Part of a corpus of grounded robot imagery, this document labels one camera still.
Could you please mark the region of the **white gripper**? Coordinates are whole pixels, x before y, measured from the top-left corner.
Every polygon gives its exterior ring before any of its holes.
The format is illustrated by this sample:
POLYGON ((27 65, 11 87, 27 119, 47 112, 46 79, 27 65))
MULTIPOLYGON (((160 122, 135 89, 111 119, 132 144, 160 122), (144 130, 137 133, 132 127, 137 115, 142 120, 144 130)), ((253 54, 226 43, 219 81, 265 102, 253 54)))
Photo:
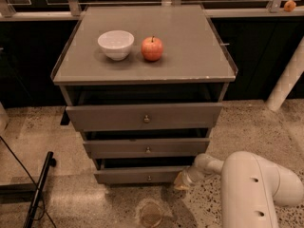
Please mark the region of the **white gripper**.
POLYGON ((179 172, 174 180, 174 188, 186 191, 188 186, 194 186, 204 179, 204 174, 195 166, 190 166, 179 172))

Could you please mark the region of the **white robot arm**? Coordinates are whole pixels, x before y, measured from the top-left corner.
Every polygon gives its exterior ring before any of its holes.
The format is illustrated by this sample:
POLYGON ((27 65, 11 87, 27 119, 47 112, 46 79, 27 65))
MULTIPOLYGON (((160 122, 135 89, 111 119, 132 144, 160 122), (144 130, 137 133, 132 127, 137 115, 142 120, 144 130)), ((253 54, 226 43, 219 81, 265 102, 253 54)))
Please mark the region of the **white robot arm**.
POLYGON ((197 155, 179 172, 174 188, 187 190, 212 175, 220 176, 222 228, 279 228, 277 206, 303 201, 303 183, 295 172, 246 151, 223 161, 197 155))

